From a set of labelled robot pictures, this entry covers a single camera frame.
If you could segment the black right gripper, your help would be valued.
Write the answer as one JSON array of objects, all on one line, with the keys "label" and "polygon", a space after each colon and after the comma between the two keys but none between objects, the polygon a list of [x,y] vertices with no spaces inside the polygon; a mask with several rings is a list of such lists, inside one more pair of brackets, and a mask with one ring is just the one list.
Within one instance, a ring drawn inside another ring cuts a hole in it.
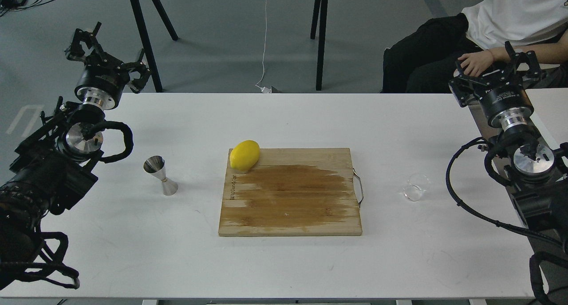
[{"label": "black right gripper", "polygon": [[534,51],[517,51],[509,41],[505,42],[505,50],[510,61],[505,67],[504,81],[486,84],[484,78],[466,75],[460,61],[456,60],[449,89],[461,107],[479,102],[489,127],[527,126],[534,107],[525,89],[541,81],[544,71]]}]

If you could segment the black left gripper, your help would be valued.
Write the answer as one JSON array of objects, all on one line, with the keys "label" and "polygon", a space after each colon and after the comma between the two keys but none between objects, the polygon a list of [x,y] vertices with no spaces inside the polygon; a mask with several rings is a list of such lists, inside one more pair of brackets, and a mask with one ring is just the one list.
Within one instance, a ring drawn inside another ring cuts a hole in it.
[{"label": "black left gripper", "polygon": [[[128,72],[114,67],[107,68],[105,52],[98,43],[97,34],[102,26],[97,22],[91,32],[77,28],[69,48],[65,49],[67,60],[82,62],[83,74],[75,87],[75,96],[82,103],[93,103],[102,110],[115,109],[122,98],[122,92],[128,84],[133,93],[140,93],[147,85],[152,71],[143,62],[145,50],[142,48],[136,61],[126,64]],[[139,74],[130,80],[130,73]]]}]

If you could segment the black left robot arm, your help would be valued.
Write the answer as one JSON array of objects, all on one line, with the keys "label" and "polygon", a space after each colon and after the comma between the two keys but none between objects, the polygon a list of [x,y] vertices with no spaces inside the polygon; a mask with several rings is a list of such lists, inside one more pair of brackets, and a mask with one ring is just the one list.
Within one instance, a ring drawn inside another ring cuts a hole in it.
[{"label": "black left robot arm", "polygon": [[2,288],[13,281],[79,288],[78,271],[63,262],[67,235],[43,232],[41,220],[70,210],[91,190],[98,162],[121,161],[133,151],[131,129],[108,121],[105,110],[119,105],[125,86],[139,93],[151,70],[142,60],[144,50],[130,63],[105,52],[97,40],[100,27],[77,28],[65,50],[68,60],[85,66],[75,88],[78,102],[59,97],[52,115],[40,113],[41,127],[16,148],[18,157],[10,165],[15,175],[1,186]]}]

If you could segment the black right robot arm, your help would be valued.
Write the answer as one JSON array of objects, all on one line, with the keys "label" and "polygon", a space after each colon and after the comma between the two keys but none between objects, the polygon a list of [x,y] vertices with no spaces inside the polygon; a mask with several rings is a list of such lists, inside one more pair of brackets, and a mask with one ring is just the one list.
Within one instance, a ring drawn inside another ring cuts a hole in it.
[{"label": "black right robot arm", "polygon": [[[542,70],[535,52],[516,50],[505,43],[510,62],[479,78],[466,75],[460,62],[449,88],[461,107],[479,103],[489,127],[500,133],[464,144],[446,169],[446,187],[457,206],[497,227],[556,245],[567,252],[567,144],[552,149],[531,121],[534,107],[524,82],[537,82]],[[484,148],[485,171],[497,183],[513,189],[513,203],[524,227],[491,219],[468,206],[454,191],[450,172],[468,148]]]}]

